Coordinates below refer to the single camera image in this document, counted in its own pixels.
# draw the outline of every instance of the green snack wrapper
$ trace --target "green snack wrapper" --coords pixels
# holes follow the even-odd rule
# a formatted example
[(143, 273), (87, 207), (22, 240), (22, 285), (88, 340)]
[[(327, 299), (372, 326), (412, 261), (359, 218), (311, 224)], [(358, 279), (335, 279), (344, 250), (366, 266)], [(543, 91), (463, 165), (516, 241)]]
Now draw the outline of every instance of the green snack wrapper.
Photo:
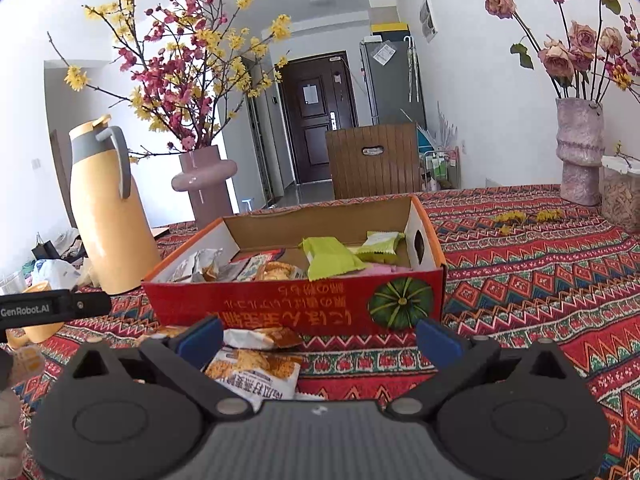
[(396, 248), (404, 239), (404, 233), (367, 231), (367, 241), (356, 249), (355, 254), (363, 262), (395, 264), (398, 261)]
[(359, 257), (352, 254), (336, 238), (305, 238), (301, 245), (306, 259), (309, 260), (306, 273), (310, 282), (367, 268)]

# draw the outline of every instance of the yellow thermos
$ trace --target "yellow thermos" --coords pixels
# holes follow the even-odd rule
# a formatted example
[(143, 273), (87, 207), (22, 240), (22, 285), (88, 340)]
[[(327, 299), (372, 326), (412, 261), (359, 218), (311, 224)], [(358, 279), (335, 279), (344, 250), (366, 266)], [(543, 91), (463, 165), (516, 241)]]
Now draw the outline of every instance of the yellow thermos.
[(120, 294), (139, 286), (160, 254), (131, 176), (127, 143), (119, 127), (108, 126), (110, 119), (69, 132), (71, 208), (102, 290)]

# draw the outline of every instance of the red patterned tablecloth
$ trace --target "red patterned tablecloth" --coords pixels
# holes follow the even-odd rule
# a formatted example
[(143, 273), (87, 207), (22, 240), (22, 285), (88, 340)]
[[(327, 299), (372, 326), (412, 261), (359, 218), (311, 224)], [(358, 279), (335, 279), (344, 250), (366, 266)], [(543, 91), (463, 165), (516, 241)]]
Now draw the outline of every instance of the red patterned tablecloth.
[[(564, 202), (555, 186), (420, 198), (449, 265), (443, 322), (462, 335), (488, 334), (516, 348), (541, 336), (556, 340), (610, 422), (610, 446), (598, 478), (640, 479), (640, 238), (609, 224), (596, 208)], [(561, 209), (563, 220), (529, 221), (508, 236), (493, 220), (501, 212), (535, 215), (549, 208)], [(162, 255), (194, 232), (192, 224), (171, 226), (159, 241)], [(130, 346), (157, 325), (141, 290), (113, 298), (110, 316), (65, 325), (41, 345), (45, 372), (15, 388), (25, 430), (88, 337)], [(434, 373), (413, 335), (308, 338), (303, 351), (299, 389), (328, 399), (373, 398), (386, 404)], [(23, 478), (42, 478), (30, 456)]]

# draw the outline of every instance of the green pumpkin picture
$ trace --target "green pumpkin picture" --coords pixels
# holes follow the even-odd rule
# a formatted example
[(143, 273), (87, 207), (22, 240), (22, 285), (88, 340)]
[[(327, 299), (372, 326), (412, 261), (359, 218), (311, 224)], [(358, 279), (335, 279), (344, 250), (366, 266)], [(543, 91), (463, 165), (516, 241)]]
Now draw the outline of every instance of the green pumpkin picture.
[(422, 280), (397, 278), (379, 286), (367, 308), (380, 326), (391, 330), (414, 328), (433, 310), (433, 291)]

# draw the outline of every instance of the white container lid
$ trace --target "white container lid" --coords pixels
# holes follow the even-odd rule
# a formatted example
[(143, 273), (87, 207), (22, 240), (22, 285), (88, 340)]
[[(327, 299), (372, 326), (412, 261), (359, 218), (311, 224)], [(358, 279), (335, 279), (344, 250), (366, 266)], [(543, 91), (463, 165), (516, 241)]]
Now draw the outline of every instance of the white container lid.
[(602, 157), (602, 165), (610, 170), (617, 171), (620, 174), (626, 175), (630, 173), (632, 175), (640, 175), (640, 161), (632, 158), (627, 159), (628, 163), (621, 156), (607, 156)]

